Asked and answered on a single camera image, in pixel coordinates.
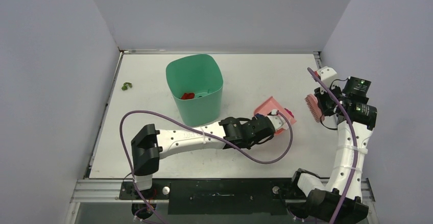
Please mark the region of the pink hand brush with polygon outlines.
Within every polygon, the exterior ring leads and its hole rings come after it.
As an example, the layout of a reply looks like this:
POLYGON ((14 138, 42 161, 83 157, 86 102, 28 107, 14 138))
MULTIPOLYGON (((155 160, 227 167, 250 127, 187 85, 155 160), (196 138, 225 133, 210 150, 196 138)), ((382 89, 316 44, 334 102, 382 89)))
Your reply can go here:
POLYGON ((304 99, 314 120, 316 122, 322 122, 324 115, 322 110, 319 108, 318 100, 313 94, 308 94, 304 99))

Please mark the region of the pink plastic dustpan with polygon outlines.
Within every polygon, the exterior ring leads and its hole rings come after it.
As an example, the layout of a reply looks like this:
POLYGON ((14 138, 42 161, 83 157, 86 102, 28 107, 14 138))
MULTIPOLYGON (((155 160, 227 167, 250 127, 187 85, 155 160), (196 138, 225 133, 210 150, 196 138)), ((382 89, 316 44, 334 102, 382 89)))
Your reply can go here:
POLYGON ((296 120, 292 112, 279 104, 272 96, 259 105, 253 115, 269 116, 275 127, 275 135, 279 135, 289 129, 288 124, 294 125, 296 120))

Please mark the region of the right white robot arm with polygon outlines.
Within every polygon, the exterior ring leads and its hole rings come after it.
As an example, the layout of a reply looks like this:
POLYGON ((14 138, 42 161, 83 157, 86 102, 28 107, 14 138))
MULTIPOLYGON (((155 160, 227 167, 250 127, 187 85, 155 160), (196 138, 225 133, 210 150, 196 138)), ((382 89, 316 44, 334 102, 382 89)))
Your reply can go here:
POLYGON ((373 133, 377 109, 367 104, 368 80, 348 77, 344 88, 331 82, 329 90, 339 100, 315 89, 315 99, 323 116, 336 115, 338 147, 334 166, 328 182, 299 168, 289 183, 293 197, 305 197, 306 201, 289 204, 288 210, 297 218, 314 217, 328 223, 358 223, 364 220, 369 207, 362 200, 362 173, 367 145, 373 133))

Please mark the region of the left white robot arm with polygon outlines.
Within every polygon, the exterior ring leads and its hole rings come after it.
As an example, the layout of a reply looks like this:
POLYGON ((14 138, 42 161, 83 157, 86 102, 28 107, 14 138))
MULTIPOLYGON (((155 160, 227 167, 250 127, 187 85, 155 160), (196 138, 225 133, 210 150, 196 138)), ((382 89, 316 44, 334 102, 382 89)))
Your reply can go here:
POLYGON ((190 130, 158 130, 145 125, 131 141, 135 183, 133 193, 141 199, 152 193, 153 174, 159 161, 169 156, 203 149, 252 146, 274 137, 285 123, 277 115, 256 115, 251 119, 227 117, 190 130))

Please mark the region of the green plastic bin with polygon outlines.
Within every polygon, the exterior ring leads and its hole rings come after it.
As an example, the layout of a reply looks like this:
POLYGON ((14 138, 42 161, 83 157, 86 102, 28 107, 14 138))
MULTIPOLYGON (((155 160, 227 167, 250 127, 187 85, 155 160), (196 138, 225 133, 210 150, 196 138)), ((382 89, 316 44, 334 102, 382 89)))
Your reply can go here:
POLYGON ((212 56, 197 54, 174 60, 167 65, 165 76, 184 124, 196 127, 219 117, 224 81, 212 56), (186 92, 195 93, 195 98, 180 99, 186 92))

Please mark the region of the red paper scrap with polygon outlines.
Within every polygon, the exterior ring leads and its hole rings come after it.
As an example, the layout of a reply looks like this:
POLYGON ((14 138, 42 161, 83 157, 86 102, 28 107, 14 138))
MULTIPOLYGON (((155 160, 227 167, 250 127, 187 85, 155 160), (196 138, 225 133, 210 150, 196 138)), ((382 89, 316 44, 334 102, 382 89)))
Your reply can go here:
POLYGON ((194 98, 195 98, 195 93, 193 93, 193 92, 186 92, 180 97, 180 99, 182 99, 182 100, 188 100, 188 99, 194 99, 194 98))

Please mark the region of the green paper scrap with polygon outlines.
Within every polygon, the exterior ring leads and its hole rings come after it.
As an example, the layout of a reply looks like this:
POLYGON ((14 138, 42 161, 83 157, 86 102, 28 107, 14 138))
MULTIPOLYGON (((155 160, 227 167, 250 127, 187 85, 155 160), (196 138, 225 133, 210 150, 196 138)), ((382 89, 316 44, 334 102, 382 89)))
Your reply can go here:
POLYGON ((129 88, 132 88, 132 87, 133 87, 132 83, 130 83, 130 82, 125 82, 125 83, 123 83, 123 85, 122 85, 122 91, 126 91, 126 90, 128 90, 129 88))

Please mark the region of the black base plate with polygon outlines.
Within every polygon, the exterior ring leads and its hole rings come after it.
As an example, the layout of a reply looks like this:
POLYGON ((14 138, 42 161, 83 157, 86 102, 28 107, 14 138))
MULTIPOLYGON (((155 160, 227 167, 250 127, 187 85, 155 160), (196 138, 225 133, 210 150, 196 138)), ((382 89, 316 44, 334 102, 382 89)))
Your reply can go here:
POLYGON ((150 189, 137 192, 123 181, 120 200, 165 204, 169 215, 256 214, 286 215, 298 210, 307 196, 290 178, 154 179, 150 189))

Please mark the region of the aluminium table edge rail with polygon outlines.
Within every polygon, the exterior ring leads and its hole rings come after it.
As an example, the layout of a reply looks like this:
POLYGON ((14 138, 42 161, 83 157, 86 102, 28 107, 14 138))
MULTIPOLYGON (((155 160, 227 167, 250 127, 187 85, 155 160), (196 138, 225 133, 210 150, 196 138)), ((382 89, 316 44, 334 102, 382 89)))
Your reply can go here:
POLYGON ((169 49, 120 49, 121 53, 131 55, 147 54, 312 54, 320 55, 320 51, 303 51, 303 50, 169 50, 169 49))

